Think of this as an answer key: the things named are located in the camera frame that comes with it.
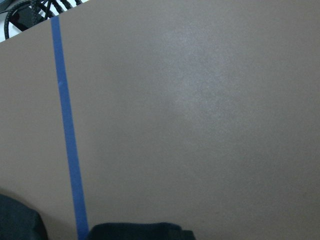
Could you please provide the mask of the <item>black t-shirt with logo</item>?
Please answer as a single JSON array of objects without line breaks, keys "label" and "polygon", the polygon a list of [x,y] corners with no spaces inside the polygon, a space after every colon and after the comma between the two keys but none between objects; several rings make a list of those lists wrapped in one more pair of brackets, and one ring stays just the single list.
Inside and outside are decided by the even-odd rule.
[{"label": "black t-shirt with logo", "polygon": [[[2,240],[48,240],[41,215],[6,195],[0,195],[0,238]],[[86,240],[194,240],[191,230],[173,223],[102,223],[84,236]]]}]

